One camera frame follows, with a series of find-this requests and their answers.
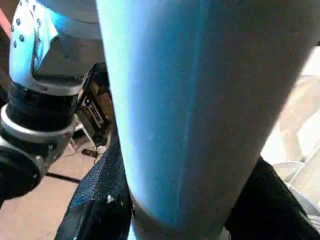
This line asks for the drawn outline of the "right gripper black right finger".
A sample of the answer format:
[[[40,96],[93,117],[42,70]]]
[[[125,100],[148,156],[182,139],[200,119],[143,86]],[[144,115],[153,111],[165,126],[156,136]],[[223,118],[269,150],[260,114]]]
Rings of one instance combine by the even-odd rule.
[[[259,157],[225,223],[233,240],[318,240],[306,211]]]

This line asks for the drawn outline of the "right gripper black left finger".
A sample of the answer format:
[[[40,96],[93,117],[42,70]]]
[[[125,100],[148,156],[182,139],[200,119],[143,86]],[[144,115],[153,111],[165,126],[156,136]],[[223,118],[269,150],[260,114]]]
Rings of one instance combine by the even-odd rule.
[[[55,235],[56,240],[126,240],[132,201],[120,141],[114,138],[78,184]]]

